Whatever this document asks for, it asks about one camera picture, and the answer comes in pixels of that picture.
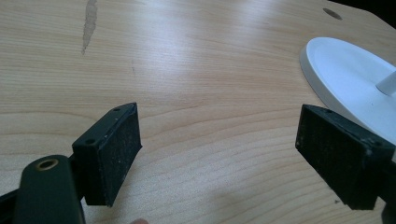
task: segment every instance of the round hole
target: round hole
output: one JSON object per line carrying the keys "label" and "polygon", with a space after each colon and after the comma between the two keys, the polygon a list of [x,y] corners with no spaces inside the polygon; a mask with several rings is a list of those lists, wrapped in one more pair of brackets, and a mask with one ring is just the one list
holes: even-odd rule
{"label": "round hole", "polygon": [[341,21],[343,18],[340,16],[340,15],[338,15],[336,12],[334,12],[334,11],[332,11],[332,10],[330,10],[330,9],[328,9],[328,8],[323,8],[323,11],[325,11],[328,15],[330,15],[331,17],[333,17],[333,18],[336,18],[337,20],[339,20],[339,21]]}
{"label": "round hole", "polygon": [[94,139],[88,139],[87,141],[85,141],[85,144],[87,144],[87,145],[90,145],[90,144],[93,144],[93,143],[95,143]]}
{"label": "round hole", "polygon": [[50,170],[53,167],[55,167],[56,165],[58,165],[59,161],[56,159],[48,159],[48,160],[44,160],[38,163],[38,165],[36,166],[36,169],[38,171],[46,171],[46,170]]}

